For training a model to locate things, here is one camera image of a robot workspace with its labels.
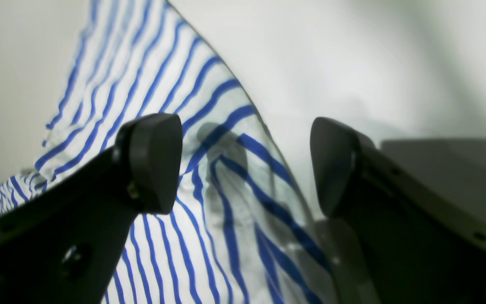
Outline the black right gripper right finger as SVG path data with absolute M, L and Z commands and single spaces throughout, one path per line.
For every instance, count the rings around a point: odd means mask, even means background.
M 366 274 L 341 288 L 382 304 L 486 304 L 486 139 L 388 140 L 316 118 L 310 153 L 322 214 Z

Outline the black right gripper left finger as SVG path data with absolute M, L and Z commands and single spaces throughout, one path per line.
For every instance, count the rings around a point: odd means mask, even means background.
M 113 147 L 0 216 L 0 304 L 98 304 L 139 214 L 169 214 L 183 126 L 158 113 L 121 127 Z

